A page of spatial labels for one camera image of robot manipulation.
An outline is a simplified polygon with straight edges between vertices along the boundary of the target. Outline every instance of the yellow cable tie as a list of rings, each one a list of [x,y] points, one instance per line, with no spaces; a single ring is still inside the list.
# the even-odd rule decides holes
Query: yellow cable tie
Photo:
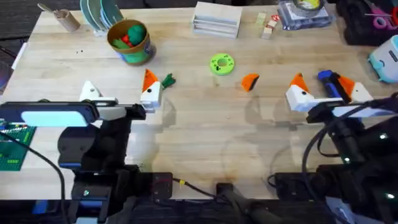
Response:
[[[181,189],[181,185],[185,185],[185,180],[180,180],[180,189]]]

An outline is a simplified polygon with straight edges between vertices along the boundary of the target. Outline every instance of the scissors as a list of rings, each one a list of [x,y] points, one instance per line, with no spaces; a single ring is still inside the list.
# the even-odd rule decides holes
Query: scissors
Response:
[[[398,26],[395,26],[391,20],[391,15],[385,13],[382,9],[378,8],[373,2],[369,0],[363,0],[372,10],[373,14],[377,14],[373,20],[373,26],[377,29],[385,29],[387,27],[388,30],[398,29]]]

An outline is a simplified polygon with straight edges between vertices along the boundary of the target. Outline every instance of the cardboard tube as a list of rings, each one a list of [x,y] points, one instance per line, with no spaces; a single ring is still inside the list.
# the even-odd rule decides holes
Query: cardboard tube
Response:
[[[75,19],[69,10],[61,9],[60,12],[62,17],[58,17],[56,14],[54,14],[54,16],[67,31],[73,32],[79,29],[80,23]]]

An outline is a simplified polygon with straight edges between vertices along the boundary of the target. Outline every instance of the white box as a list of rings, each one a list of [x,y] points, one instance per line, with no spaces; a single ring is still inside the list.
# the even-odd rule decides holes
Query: white box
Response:
[[[236,39],[241,16],[241,7],[198,2],[192,17],[193,32]]]
[[[264,30],[262,31],[261,34],[261,38],[269,40],[271,38],[271,34],[272,34],[272,29],[269,27],[264,27]]]

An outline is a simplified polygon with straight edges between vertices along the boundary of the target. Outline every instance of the stack of plates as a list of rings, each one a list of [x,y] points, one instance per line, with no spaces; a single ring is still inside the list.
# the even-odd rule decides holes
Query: stack of plates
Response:
[[[80,8],[95,31],[106,31],[123,19],[114,0],[80,0]]]

